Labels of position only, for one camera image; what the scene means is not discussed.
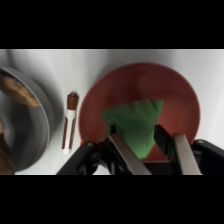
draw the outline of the white surface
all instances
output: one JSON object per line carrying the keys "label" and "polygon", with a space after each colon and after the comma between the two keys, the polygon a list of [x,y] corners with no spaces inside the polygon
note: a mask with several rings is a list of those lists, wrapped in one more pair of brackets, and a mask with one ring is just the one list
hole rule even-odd
{"label": "white surface", "polygon": [[[134,62],[154,62],[181,73],[194,87],[201,105],[201,125],[197,138],[224,148],[224,50],[0,50],[0,65],[11,66],[38,82],[52,101],[58,121],[43,158],[18,174],[56,174],[69,156],[61,154],[66,97],[80,95],[79,107],[89,90],[105,73]],[[80,144],[77,130],[74,149]],[[104,174],[100,168],[98,174]]]}

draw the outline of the plate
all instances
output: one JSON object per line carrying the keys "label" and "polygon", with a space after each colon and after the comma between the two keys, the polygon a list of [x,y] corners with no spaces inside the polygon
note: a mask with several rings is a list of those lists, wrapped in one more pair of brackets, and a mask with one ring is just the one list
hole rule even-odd
{"label": "plate", "polygon": [[[89,90],[79,114],[82,141],[99,142],[106,137],[106,122],[101,117],[106,108],[146,99],[164,100],[158,124],[171,135],[185,134],[190,143],[195,139],[200,124],[200,105],[190,83],[163,65],[137,63],[111,71]],[[163,161],[167,157],[155,145],[145,160]]]}

